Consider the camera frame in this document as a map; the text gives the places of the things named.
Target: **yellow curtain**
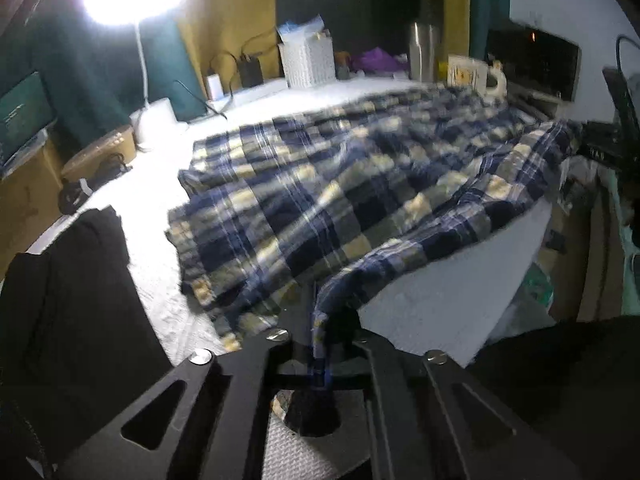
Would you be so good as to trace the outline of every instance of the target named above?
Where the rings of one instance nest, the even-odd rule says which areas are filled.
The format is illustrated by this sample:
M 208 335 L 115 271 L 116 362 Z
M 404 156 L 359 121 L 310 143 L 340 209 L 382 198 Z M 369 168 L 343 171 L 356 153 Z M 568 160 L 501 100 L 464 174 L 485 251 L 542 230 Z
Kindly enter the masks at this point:
M 239 57 L 246 40 L 274 30 L 275 19 L 275 0 L 186 0 L 178 25 L 196 72 L 206 76 L 211 65 L 228 89 L 236 66 L 230 56 L 221 55 L 222 51 Z M 276 35 L 271 32 L 247 45 L 247 52 L 266 50 L 275 41 Z M 261 56 L 260 65 L 265 79 L 277 77 L 277 49 Z M 239 77 L 235 75 L 233 88 L 238 86 Z
M 469 55 L 469 9 L 470 0 L 444 0 L 442 53 L 445 60 L 450 54 Z

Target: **mug handle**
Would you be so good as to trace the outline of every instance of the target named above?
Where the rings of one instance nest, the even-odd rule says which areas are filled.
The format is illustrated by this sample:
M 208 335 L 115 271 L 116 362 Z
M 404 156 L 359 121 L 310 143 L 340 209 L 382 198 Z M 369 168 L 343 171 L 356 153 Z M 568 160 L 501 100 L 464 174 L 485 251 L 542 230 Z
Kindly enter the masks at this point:
M 499 68 L 490 66 L 489 73 L 495 77 L 498 84 L 495 88 L 487 89 L 484 95 L 487 97 L 505 97 L 505 95 L 507 95 L 507 77 L 504 75 L 504 72 Z

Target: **white mug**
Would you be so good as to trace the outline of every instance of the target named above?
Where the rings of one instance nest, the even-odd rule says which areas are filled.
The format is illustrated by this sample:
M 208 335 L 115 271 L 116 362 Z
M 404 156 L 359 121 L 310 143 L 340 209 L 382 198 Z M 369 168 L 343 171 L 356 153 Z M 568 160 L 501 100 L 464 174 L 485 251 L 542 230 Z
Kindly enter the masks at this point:
M 498 84 L 487 89 L 486 78 L 489 73 L 495 77 Z M 486 97 L 503 98 L 507 95 L 507 78 L 504 72 L 471 57 L 449 56 L 447 84 L 449 86 L 471 86 L 480 95 Z

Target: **black pants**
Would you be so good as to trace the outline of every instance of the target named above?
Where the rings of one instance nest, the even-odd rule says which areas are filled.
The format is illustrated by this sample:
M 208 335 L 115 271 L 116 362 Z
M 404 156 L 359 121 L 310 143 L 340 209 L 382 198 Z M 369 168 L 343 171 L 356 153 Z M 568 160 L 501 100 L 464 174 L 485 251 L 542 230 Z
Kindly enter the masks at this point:
M 586 479 L 640 478 L 640 317 L 506 339 L 468 370 Z
M 61 463 L 171 369 L 128 263 L 112 208 L 85 212 L 43 254 L 12 261 L 0 295 L 0 459 L 24 457 L 15 428 L 26 418 Z

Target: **metal screw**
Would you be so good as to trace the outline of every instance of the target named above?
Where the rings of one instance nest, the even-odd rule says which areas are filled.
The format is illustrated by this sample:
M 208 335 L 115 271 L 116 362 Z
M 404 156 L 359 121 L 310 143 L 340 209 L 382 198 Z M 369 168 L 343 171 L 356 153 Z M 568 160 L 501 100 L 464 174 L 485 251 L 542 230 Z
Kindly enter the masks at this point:
M 281 343 L 282 341 L 286 341 L 287 339 L 289 339 L 289 332 L 287 332 L 283 328 L 272 328 L 267 332 L 266 338 L 269 341 Z
M 195 365 L 205 365 L 213 359 L 213 354 L 206 348 L 196 348 L 189 356 L 189 361 Z
M 427 361 L 432 365 L 443 365 L 447 362 L 447 354 L 442 350 L 429 350 L 427 352 Z

